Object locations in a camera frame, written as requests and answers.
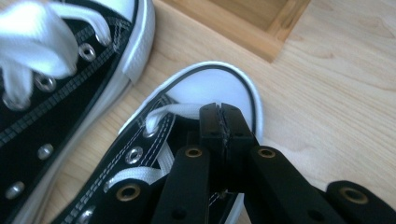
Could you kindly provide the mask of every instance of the light wood surface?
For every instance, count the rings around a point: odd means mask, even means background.
[[[162,0],[272,62],[309,0]]]
[[[396,2],[312,0],[268,63],[160,0],[148,66],[83,136],[51,193],[43,222],[74,197],[120,126],[179,69],[219,60],[259,88],[265,145],[280,149],[314,186],[351,180],[396,208]],[[245,213],[238,223],[249,223]]]

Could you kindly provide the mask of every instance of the metal eyelet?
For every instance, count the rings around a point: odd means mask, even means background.
[[[6,198],[13,200],[20,196],[24,191],[24,184],[21,181],[14,183],[11,187],[6,190]]]
[[[95,49],[87,43],[79,46],[78,53],[87,62],[92,62],[96,58]]]
[[[131,150],[125,155],[125,162],[132,165],[137,163],[140,158],[143,156],[143,148],[142,147],[133,147]]]
[[[53,146],[51,144],[46,144],[38,149],[37,157],[40,160],[44,161],[50,157],[52,152],[53,152]]]
[[[46,77],[42,74],[36,74],[35,85],[41,91],[52,92],[56,89],[56,80],[53,77]]]
[[[9,99],[5,92],[3,93],[3,103],[6,105],[6,107],[8,107],[8,109],[13,111],[23,111],[30,106],[30,100],[27,100],[24,103],[15,103]]]
[[[76,220],[76,224],[88,224],[93,215],[94,206],[89,207],[87,210],[81,213],[81,215]]]

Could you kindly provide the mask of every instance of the black sneaker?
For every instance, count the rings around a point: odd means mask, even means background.
[[[24,1],[0,14],[0,222],[39,217],[77,140],[142,74],[154,23],[146,0]]]
[[[209,104],[219,111],[227,105],[239,108],[249,129],[262,136],[262,103],[248,76],[227,63],[192,65],[165,81],[136,110],[54,223],[150,222],[176,153],[194,141],[190,134],[200,130],[199,110]],[[207,203],[209,223],[235,223],[243,195],[211,190]]]

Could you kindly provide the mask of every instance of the white rubber sole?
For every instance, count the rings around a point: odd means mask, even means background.
[[[154,5],[151,1],[138,1],[139,9],[137,11],[135,27],[113,77],[91,112],[78,127],[40,183],[35,187],[12,223],[40,222],[46,207],[45,205],[50,197],[49,192],[56,180],[55,176],[59,173],[65,159],[73,151],[87,129],[114,104],[131,83],[135,84],[141,76],[149,58],[154,38],[155,12]]]

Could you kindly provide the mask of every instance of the metal rivet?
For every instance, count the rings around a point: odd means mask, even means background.
[[[79,46],[78,53],[81,58],[88,62],[92,62],[96,58],[96,53],[93,47],[87,43]]]
[[[140,195],[140,187],[136,184],[129,184],[117,191],[117,199],[121,202],[129,202]]]
[[[6,198],[9,200],[15,199],[20,196],[24,191],[24,184],[21,181],[14,183],[6,191]]]
[[[46,160],[53,152],[53,146],[51,144],[46,144],[38,149],[37,157],[40,160]]]
[[[266,149],[266,148],[260,148],[258,153],[261,157],[266,158],[266,159],[271,159],[276,155],[273,150]]]
[[[189,148],[186,150],[186,156],[190,158],[197,158],[202,156],[202,151],[198,148]]]
[[[36,74],[35,85],[41,91],[52,92],[56,89],[56,80],[53,77],[46,77],[42,74]]]
[[[340,194],[352,203],[366,204],[369,202],[367,196],[356,189],[343,187],[340,189]]]
[[[95,207],[91,206],[87,210],[85,210],[83,213],[81,213],[81,215],[76,220],[76,224],[88,224],[90,222],[92,215],[93,215],[94,209],[95,209]]]
[[[125,162],[128,164],[137,163],[143,155],[142,147],[133,147],[126,155]]]

